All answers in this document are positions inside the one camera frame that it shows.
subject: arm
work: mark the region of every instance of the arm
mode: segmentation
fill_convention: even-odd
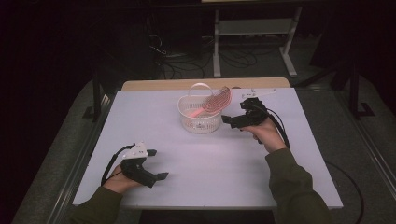
[[[110,224],[116,221],[123,193],[140,184],[124,176],[120,166],[114,169],[111,176],[87,202],[76,208],[70,223]]]
[[[326,203],[313,190],[311,174],[297,164],[275,124],[267,119],[242,130],[253,133],[270,153],[265,159],[271,171],[270,190],[277,202],[279,223],[332,223]]]

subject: white basket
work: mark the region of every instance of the white basket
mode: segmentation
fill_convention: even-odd
[[[201,108],[207,97],[210,95],[191,95],[190,92],[194,87],[204,86],[212,89],[205,83],[195,83],[189,89],[188,95],[178,100],[177,107],[180,112],[181,123],[183,127],[191,133],[213,133],[221,123],[221,111],[216,114],[208,114],[205,111],[195,118],[189,115],[195,110]]]

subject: white controller part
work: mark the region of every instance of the white controller part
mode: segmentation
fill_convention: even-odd
[[[129,160],[129,159],[137,159],[137,158],[146,158],[148,156],[149,153],[145,143],[139,142],[134,147],[129,149],[128,152],[122,156],[122,159]]]
[[[247,98],[255,98],[263,95],[269,95],[272,93],[276,93],[276,89],[272,90],[255,90],[255,89],[250,89],[250,91],[243,93],[242,98],[247,99]]]

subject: table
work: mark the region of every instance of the table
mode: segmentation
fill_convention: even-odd
[[[217,0],[203,0],[203,3],[218,2]],[[215,47],[213,53],[213,75],[214,77],[221,77],[220,59],[219,59],[219,36],[220,35],[278,35],[287,34],[287,40],[283,47],[279,48],[280,55],[283,62],[288,69],[291,77],[296,77],[297,72],[289,56],[289,49],[291,41],[294,38],[294,33],[297,28],[298,20],[302,11],[302,7],[297,7],[293,17],[282,19],[266,19],[266,20],[230,20],[221,21],[219,19],[219,11],[215,14]]]
[[[188,133],[182,128],[177,100],[187,93],[191,83],[199,81],[213,89],[227,83],[229,87],[240,88],[251,85],[256,91],[276,90],[259,99],[282,118],[291,151],[313,176],[314,189],[330,208],[342,207],[296,92],[285,80],[262,77],[126,82],[108,114],[73,204],[81,204],[92,196],[114,153],[133,142],[144,141],[148,148],[158,150],[155,157],[145,161],[144,167],[154,174],[169,172],[169,176],[152,189],[127,192],[121,206],[136,209],[276,207],[268,188],[269,169],[264,159],[267,153],[250,133],[231,129],[227,124],[209,134]],[[269,89],[258,89],[260,86]],[[239,107],[243,101],[241,95],[250,91],[233,89],[233,100],[222,114],[232,117],[243,114]]]

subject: person's right hand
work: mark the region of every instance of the person's right hand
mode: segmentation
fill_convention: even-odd
[[[266,119],[257,126],[247,126],[241,130],[253,133],[253,138],[260,140],[269,153],[286,148],[285,142],[270,119]]]

